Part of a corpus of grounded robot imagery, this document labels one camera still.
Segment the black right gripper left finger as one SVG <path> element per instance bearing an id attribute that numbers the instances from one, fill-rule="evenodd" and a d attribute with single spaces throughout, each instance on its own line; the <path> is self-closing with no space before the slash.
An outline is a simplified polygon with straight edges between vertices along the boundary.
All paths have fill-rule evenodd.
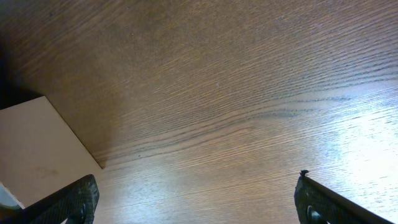
<path id="1" fill-rule="evenodd" d="M 88 174 L 19 210 L 1 224 L 92 224 L 99 198 L 96 179 Z"/>

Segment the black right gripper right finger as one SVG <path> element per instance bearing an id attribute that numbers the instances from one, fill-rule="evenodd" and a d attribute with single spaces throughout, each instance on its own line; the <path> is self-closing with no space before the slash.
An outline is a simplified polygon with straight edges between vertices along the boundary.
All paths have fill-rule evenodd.
<path id="1" fill-rule="evenodd" d="M 294 202 L 301 224 L 392 224 L 307 176 L 301 170 Z"/>

